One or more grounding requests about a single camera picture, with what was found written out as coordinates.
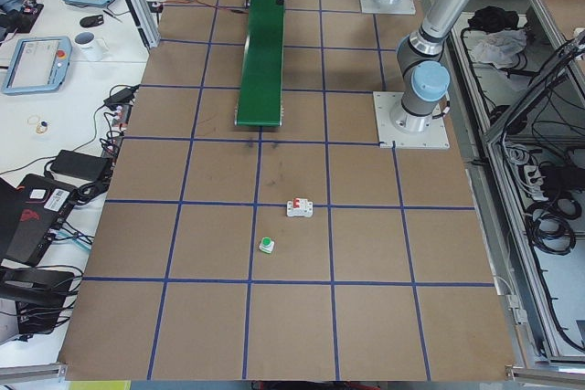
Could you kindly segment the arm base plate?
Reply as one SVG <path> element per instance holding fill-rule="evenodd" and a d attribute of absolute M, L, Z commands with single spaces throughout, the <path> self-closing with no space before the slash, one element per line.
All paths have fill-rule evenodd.
<path fill-rule="evenodd" d="M 373 93 L 378 146 L 386 149 L 448 150 L 450 143 L 439 105 L 427 116 L 413 116 L 402 106 L 402 92 Z"/>
<path fill-rule="evenodd" d="M 414 16 L 416 8 L 413 0 L 360 0 L 364 14 L 388 14 Z"/>

